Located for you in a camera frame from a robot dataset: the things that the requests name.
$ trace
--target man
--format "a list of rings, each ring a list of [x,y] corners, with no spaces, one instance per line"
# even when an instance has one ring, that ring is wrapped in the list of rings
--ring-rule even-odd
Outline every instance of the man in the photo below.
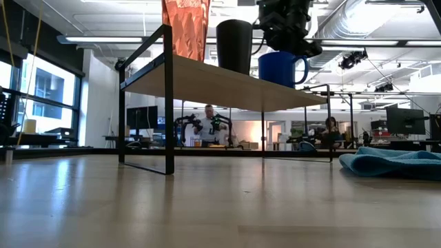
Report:
[[[219,130],[226,130],[227,126],[220,124],[219,130],[213,128],[212,122],[214,117],[213,106],[210,104],[205,106],[205,118],[201,120],[202,129],[199,131],[197,127],[194,128],[194,134],[199,134],[202,140],[202,147],[209,147],[210,145],[219,145],[218,134]]]

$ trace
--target blue mug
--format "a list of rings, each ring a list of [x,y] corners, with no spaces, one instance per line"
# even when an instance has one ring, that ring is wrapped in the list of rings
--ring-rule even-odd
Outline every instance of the blue mug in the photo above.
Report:
[[[299,82],[296,82],[294,66],[299,59],[305,62],[305,74]],[[306,56],[296,56],[289,52],[270,52],[259,58],[259,78],[287,87],[296,88],[295,84],[304,83],[308,77],[308,71]]]

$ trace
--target white shirt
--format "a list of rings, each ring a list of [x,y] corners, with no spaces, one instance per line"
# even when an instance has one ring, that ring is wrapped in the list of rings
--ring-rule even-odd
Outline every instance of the white shirt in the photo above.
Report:
[[[199,131],[199,138],[203,141],[214,142],[218,141],[219,131],[213,130],[212,119],[207,117],[201,119],[202,130]]]

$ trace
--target robotic arm on desk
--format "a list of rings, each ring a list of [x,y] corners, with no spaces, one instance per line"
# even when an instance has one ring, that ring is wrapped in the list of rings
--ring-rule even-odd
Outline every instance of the robotic arm on desk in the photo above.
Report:
[[[192,124],[196,127],[198,131],[202,130],[201,120],[196,119],[196,116],[192,114],[191,116],[179,117],[174,121],[174,138],[176,139],[176,145],[178,143],[178,126],[181,125],[181,145],[185,146],[185,129],[187,125]]]
[[[221,123],[227,124],[228,126],[228,146],[233,147],[233,140],[232,140],[232,129],[233,129],[233,123],[232,120],[226,116],[217,114],[213,117],[212,126],[213,130],[220,131],[221,130]]]

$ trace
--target woman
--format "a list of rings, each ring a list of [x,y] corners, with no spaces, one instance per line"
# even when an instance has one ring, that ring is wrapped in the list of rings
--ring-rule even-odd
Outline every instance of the woman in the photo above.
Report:
[[[335,141],[342,140],[340,131],[338,131],[337,121],[334,117],[327,118],[326,130],[322,132],[324,144],[332,145],[332,148],[337,149],[341,146],[341,143],[336,143]]]

